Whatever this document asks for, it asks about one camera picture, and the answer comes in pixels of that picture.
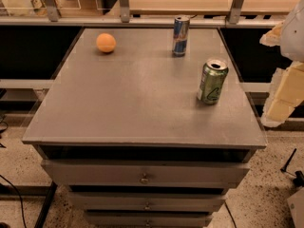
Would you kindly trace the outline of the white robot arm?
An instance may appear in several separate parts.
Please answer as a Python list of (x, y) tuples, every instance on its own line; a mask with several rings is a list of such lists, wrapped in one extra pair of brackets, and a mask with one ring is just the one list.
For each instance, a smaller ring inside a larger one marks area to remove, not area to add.
[(283, 22), (263, 34), (259, 42), (268, 47), (280, 46), (281, 55), (292, 61), (286, 69), (275, 70), (263, 107), (262, 124), (277, 127), (304, 102), (304, 0)]

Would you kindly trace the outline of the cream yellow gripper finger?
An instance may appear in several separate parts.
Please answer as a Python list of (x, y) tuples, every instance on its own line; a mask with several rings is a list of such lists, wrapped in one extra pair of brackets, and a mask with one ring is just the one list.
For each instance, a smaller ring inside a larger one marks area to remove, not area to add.
[(286, 69), (277, 68), (270, 83), (261, 122), (266, 127), (284, 124), (304, 102), (304, 63), (293, 61)]

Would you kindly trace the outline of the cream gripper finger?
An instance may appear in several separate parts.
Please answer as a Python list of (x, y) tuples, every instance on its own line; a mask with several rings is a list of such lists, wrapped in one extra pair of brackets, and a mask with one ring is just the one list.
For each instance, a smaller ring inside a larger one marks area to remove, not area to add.
[(282, 28), (283, 23), (275, 25), (271, 30), (261, 36), (259, 42), (267, 47), (279, 46)]

